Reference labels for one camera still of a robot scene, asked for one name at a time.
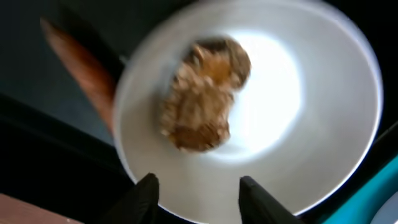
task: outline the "dark surface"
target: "dark surface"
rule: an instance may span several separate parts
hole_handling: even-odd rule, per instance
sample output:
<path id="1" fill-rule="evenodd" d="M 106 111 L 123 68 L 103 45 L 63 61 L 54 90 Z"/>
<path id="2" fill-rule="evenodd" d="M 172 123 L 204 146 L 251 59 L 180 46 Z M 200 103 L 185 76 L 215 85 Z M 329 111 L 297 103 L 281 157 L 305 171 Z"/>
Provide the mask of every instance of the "dark surface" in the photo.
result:
<path id="1" fill-rule="evenodd" d="M 0 4 L 0 93 L 43 112 L 0 98 L 3 192 L 88 222 L 132 187 L 104 124 L 45 43 L 39 17 L 45 16 L 71 33 L 117 79 L 123 69 L 118 55 L 130 55 L 156 24 L 189 2 L 16 0 Z M 379 60 L 384 85 L 380 134 L 398 119 L 398 34 L 393 2 L 328 2 L 359 26 Z M 396 129 L 370 150 L 339 191 L 302 215 L 303 220 L 318 223 L 330 215 L 395 156 Z M 160 223 L 184 223 L 160 211 Z"/>

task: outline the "blue object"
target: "blue object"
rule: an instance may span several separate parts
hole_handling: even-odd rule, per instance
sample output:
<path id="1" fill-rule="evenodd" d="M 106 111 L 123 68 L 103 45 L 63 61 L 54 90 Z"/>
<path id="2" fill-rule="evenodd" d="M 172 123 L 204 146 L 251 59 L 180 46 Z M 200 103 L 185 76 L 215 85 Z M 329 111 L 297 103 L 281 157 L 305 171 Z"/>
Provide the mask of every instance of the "blue object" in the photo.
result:
<path id="1" fill-rule="evenodd" d="M 323 224 L 369 224 L 398 191 L 398 156 L 357 191 Z"/>

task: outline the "white bowl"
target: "white bowl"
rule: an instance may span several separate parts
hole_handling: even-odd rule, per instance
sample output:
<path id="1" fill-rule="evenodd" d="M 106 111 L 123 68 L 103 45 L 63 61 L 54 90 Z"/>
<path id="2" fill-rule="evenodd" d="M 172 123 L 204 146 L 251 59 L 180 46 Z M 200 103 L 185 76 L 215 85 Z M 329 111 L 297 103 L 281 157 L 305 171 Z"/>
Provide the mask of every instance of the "white bowl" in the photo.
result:
<path id="1" fill-rule="evenodd" d="M 246 49 L 251 76 L 229 117 L 231 139 L 183 154 L 159 133 L 159 104 L 187 46 L 218 34 Z M 207 2 L 171 18 L 134 54 L 119 82 L 114 134 L 134 182 L 159 178 L 160 206 L 193 222 L 234 224 L 244 175 L 296 215 L 330 196 L 366 155 L 381 108 L 377 60 L 342 13 L 313 1 Z"/>

